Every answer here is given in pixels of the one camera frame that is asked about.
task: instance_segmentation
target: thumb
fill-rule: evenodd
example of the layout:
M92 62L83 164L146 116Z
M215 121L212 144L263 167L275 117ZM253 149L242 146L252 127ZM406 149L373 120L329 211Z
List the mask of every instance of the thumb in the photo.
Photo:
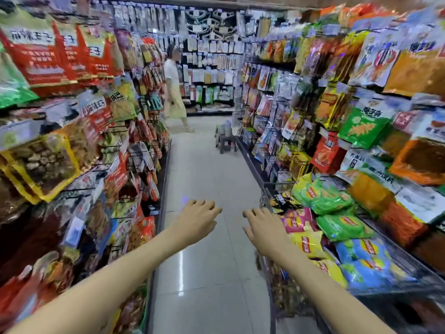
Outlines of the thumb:
M246 236L248 236L249 240L253 243L254 236L253 236L252 229L250 227L248 227L248 226L245 226L242 229L246 233Z

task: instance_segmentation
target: hand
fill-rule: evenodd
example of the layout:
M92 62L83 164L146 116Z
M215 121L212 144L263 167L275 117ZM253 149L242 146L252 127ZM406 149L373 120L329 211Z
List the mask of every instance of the hand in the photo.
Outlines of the hand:
M180 250L208 236L216 226L216 216L222 211L222 208L215 207L214 201L187 202L178 219L168 228L177 237Z
M244 232L262 255L280 263L283 256L294 249L280 218L268 209L254 208L244 211L242 216L250 224L250 227L243 227Z

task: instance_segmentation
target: woman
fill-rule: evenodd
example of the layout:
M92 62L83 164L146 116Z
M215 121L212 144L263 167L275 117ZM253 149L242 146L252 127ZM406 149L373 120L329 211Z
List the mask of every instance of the woman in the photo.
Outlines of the woman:
M176 221L159 235L44 305L8 334L98 333L153 269L212 232L222 210L213 201L188 202ZM250 227L244 231L253 245L298 282L334 333L395 334L290 241L277 215L265 208L247 210L243 215L249 220Z
M181 118L187 132L194 132L187 123L187 112L179 90L179 75L176 62L181 61L181 50L170 44L167 48L167 60L164 63L165 83L167 86L167 100L165 101L165 112L167 117Z

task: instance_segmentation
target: floor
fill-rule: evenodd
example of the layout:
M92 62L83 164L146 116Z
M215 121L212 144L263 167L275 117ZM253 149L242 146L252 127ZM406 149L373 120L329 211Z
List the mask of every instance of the floor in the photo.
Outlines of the floor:
M230 117L193 117L194 134L179 120L172 137L165 226L188 199L222 207L215 230L159 267L153 334L269 334L269 297L255 265L254 247L242 230L242 210L258 207L261 191L237 152L219 154L217 124ZM280 321L277 333L319 333L314 321Z

